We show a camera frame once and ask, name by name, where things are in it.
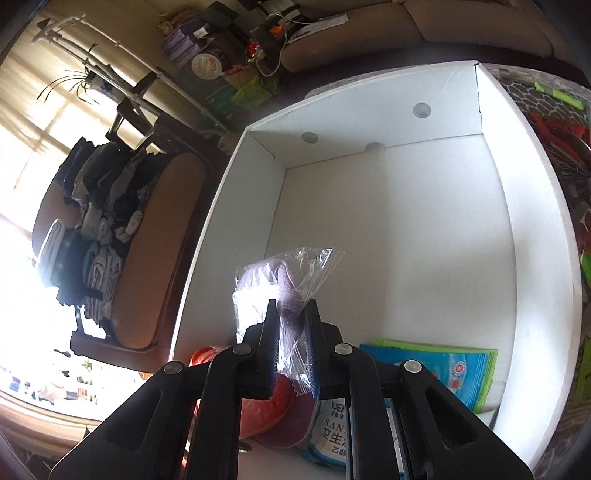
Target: sofa cushion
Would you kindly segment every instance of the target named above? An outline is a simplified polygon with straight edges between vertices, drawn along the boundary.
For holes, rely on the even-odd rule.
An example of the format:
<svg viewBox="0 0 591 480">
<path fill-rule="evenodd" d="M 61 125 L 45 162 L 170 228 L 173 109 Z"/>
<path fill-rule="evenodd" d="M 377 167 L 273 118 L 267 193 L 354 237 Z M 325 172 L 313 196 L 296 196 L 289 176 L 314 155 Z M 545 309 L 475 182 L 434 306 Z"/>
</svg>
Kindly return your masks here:
<svg viewBox="0 0 591 480">
<path fill-rule="evenodd" d="M 290 72 L 312 69 L 344 58 L 419 45 L 423 38 L 407 10 L 394 3 L 347 13 L 349 21 L 286 46 L 281 54 Z"/>
<path fill-rule="evenodd" d="M 425 40 L 471 43 L 552 55 L 552 45 L 515 8 L 472 0 L 408 0 L 404 4 Z"/>
<path fill-rule="evenodd" d="M 511 4 L 519 9 L 523 16 L 532 21 L 535 26 L 545 35 L 552 45 L 553 57 L 567 61 L 577 66 L 577 60 L 566 42 L 562 39 L 554 25 L 546 16 L 536 7 L 531 0 L 509 0 Z"/>
<path fill-rule="evenodd" d="M 402 3 L 405 0 L 394 0 Z M 310 18 L 324 18 L 341 14 L 358 8 L 388 3 L 388 0 L 302 0 L 296 2 L 298 11 Z"/>
<path fill-rule="evenodd" d="M 131 242 L 111 310 L 117 340 L 128 348 L 144 348 L 154 340 L 205 177 L 201 160 L 185 153 L 170 162 L 154 186 Z"/>
</svg>

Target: wooden chair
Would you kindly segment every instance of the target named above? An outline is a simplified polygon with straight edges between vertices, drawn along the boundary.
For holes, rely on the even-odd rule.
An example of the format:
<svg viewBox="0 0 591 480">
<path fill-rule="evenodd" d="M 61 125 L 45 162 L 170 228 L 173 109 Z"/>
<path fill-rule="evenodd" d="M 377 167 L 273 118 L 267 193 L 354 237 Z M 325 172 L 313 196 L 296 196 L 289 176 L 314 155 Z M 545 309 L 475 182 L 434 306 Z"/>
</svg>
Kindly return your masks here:
<svg viewBox="0 0 591 480">
<path fill-rule="evenodd" d="M 193 254 L 228 165 L 213 143 L 162 114 L 138 148 L 176 155 L 159 178 L 135 234 L 113 299 L 114 336 L 84 332 L 79 310 L 70 349 L 77 355 L 143 372 L 168 361 Z"/>
</svg>

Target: pile of clothes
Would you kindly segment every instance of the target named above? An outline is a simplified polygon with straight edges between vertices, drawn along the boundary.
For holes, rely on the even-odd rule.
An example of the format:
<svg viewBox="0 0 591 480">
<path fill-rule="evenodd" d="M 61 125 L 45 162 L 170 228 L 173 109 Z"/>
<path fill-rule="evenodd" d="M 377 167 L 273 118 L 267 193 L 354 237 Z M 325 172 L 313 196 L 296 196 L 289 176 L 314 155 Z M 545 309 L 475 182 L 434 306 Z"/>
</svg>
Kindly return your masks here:
<svg viewBox="0 0 591 480">
<path fill-rule="evenodd" d="M 54 182 L 64 203 L 77 203 L 81 222 L 68 228 L 56 220 L 41 247 L 37 270 L 45 286 L 59 288 L 62 305 L 84 306 L 112 335 L 111 307 L 131 241 L 150 192 L 173 154 L 95 147 L 81 138 L 60 166 Z"/>
</svg>

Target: white box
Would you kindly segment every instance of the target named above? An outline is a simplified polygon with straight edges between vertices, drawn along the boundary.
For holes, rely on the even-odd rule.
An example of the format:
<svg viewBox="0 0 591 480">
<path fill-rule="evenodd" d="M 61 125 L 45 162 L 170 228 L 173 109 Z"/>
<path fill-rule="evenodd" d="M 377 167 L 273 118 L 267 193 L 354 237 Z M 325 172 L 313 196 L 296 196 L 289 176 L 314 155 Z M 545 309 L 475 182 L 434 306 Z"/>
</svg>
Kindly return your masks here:
<svg viewBox="0 0 591 480">
<path fill-rule="evenodd" d="M 373 142 L 386 148 L 366 152 Z M 232 343 L 236 268 L 303 246 L 345 252 L 316 297 L 345 341 L 498 349 L 486 406 L 535 466 L 573 377 L 579 261 L 542 145 L 478 62 L 360 80 L 248 127 L 200 238 L 171 358 Z M 241 472 L 264 461 L 263 477 L 327 474 L 256 451 Z"/>
</svg>

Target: sofa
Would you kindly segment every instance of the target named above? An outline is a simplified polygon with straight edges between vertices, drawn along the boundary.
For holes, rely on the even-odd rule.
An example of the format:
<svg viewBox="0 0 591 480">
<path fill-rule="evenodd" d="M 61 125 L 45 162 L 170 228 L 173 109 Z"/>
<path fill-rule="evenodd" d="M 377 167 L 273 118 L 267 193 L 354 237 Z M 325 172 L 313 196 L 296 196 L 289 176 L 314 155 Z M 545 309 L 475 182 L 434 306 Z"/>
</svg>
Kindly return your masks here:
<svg viewBox="0 0 591 480">
<path fill-rule="evenodd" d="M 281 63 L 293 73 L 425 43 L 505 48 L 577 66 L 530 0 L 301 0 L 298 5 L 312 20 L 346 13 L 348 21 L 286 45 Z"/>
</svg>

